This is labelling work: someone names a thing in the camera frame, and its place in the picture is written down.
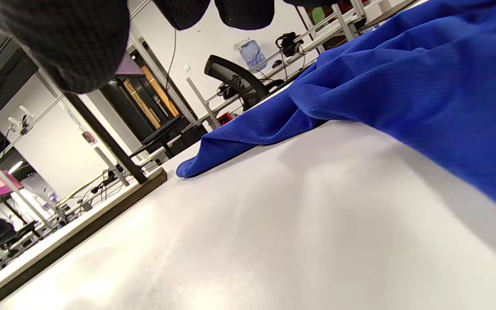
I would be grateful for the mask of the person's right hand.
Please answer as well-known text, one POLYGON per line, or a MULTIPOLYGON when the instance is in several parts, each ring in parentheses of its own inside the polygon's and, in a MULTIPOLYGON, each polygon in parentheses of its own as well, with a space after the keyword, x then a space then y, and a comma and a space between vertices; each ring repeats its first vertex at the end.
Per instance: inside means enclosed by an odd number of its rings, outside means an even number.
MULTIPOLYGON (((129 0, 0 0, 0 32, 26 47, 66 93, 106 85, 127 49, 129 0)), ((221 22, 260 30, 272 23, 275 0, 151 0, 175 30, 197 24, 214 2, 221 22)))

